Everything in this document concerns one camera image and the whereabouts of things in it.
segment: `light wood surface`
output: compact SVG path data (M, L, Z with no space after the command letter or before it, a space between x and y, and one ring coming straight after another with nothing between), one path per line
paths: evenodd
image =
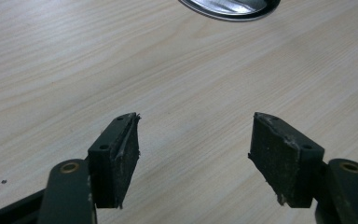
M247 23L173 0L0 1L0 208L138 112L124 209L99 223L314 223L315 203L279 206L247 159L255 111L358 161L358 0Z

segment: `wood grain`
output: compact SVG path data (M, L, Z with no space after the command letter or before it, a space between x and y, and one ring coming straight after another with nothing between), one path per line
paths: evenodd
M0 208L133 111L142 156L99 223L314 223L247 159L253 114L358 161L358 1L287 0L246 23L177 1L0 1Z

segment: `table surface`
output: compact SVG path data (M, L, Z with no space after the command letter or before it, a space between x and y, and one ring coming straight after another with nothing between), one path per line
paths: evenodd
M247 159L256 111L358 161L358 1L245 23L178 1L0 1L0 208L137 112L124 209L99 223L314 223L315 203L278 205Z

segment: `wooden table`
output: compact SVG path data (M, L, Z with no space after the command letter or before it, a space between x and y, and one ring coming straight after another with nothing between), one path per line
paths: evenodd
M99 223L314 223L316 203L279 206L247 159L255 111L358 161L358 1L246 23L166 0L0 1L0 208L138 112L124 209Z

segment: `shiny metal surface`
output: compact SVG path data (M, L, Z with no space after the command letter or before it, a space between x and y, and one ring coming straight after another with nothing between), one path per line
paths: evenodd
M270 14L280 0L179 0L185 6L222 21L254 21Z

